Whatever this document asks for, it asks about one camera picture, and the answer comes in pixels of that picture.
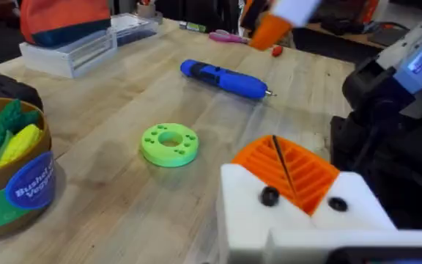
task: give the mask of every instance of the pink scissors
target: pink scissors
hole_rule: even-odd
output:
[[[215,32],[211,32],[210,39],[215,40],[215,41],[220,41],[220,42],[233,42],[233,43],[243,43],[243,44],[248,43],[247,39],[230,34],[229,32],[222,29],[218,29]]]

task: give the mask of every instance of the yellow toy corn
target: yellow toy corn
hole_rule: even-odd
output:
[[[3,152],[0,167],[22,156],[31,146],[37,143],[42,131],[36,125],[27,125],[19,131],[10,141]]]

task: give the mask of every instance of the small bottle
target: small bottle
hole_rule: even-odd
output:
[[[188,29],[195,32],[201,32],[201,33],[206,32],[206,26],[198,25],[196,23],[191,23],[191,22],[180,21],[179,27],[181,29]]]

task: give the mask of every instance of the orange bag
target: orange bag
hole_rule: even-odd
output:
[[[108,0],[23,0],[21,31],[28,43],[53,47],[110,25]]]

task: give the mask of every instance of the orange 3d printed part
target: orange 3d printed part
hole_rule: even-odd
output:
[[[264,136],[250,143],[232,163],[244,166],[278,189],[310,216],[340,172],[319,156],[278,136]]]

